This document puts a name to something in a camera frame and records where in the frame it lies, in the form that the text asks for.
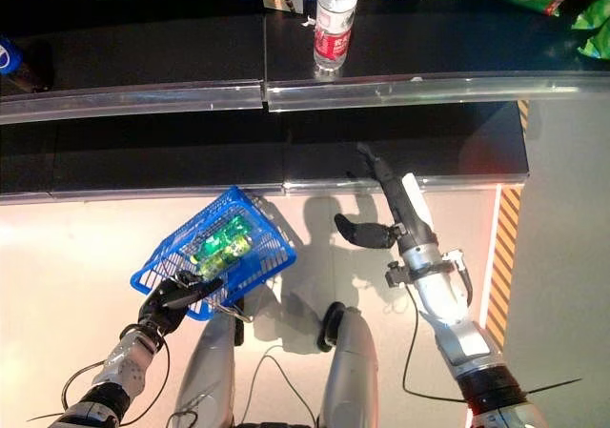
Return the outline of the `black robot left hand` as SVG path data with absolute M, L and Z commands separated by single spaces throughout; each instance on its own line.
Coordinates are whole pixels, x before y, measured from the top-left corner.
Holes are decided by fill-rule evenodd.
M 160 336 L 173 333 L 192 304 L 218 291 L 224 282 L 217 277 L 211 281 L 184 286 L 165 278 L 148 295 L 138 313 L 138 324 Z

